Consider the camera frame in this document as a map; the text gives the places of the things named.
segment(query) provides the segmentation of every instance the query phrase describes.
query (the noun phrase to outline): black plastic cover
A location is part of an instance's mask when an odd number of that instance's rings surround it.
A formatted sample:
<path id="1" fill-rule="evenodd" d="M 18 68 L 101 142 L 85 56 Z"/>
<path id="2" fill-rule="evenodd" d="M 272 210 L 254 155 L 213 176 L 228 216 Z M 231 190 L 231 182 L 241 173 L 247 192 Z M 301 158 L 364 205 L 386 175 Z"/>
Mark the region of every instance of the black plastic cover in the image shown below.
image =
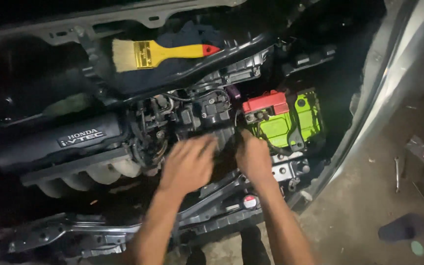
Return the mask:
<path id="1" fill-rule="evenodd" d="M 0 147 L 0 169 L 2 172 L 16 171 L 48 156 L 51 162 L 62 162 L 66 156 L 87 154 L 88 149 L 92 151 L 92 148 L 121 141 L 124 133 L 119 117 L 109 113 L 34 134 Z"/>

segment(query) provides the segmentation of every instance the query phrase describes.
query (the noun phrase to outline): person's leg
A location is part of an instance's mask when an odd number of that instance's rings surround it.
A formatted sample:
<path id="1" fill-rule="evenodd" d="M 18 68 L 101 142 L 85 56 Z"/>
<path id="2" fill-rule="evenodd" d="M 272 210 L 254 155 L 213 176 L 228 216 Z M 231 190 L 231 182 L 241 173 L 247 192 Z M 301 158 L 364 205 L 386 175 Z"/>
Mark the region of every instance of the person's leg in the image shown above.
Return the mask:
<path id="1" fill-rule="evenodd" d="M 240 231 L 242 238 L 242 258 L 244 265 L 270 265 L 266 248 L 261 241 L 261 231 L 257 226 L 251 226 Z"/>
<path id="2" fill-rule="evenodd" d="M 205 265 L 205 254 L 200 247 L 193 247 L 187 257 L 186 265 Z"/>

